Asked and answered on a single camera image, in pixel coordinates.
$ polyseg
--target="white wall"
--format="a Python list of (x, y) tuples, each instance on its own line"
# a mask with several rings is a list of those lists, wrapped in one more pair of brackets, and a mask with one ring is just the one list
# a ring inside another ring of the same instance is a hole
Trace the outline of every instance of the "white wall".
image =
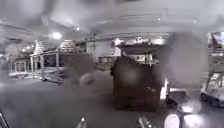
[(87, 43), (87, 53), (91, 54), (96, 61), (101, 56), (111, 56), (115, 52), (115, 47), (111, 46), (111, 41), (95, 42), (95, 48), (93, 46), (93, 42)]

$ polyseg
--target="concrete floor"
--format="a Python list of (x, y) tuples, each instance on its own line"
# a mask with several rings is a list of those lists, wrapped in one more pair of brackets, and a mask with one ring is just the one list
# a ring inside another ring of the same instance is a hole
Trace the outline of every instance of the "concrete floor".
[[(88, 120), (89, 128), (138, 128), (139, 116), (146, 116), (157, 128), (163, 128), (169, 113), (163, 108), (156, 113), (116, 111), (105, 90), (10, 80), (3, 73), (0, 75), (0, 108), (11, 128), (73, 128), (81, 117)], [(224, 109), (202, 106), (202, 128), (223, 128)]]

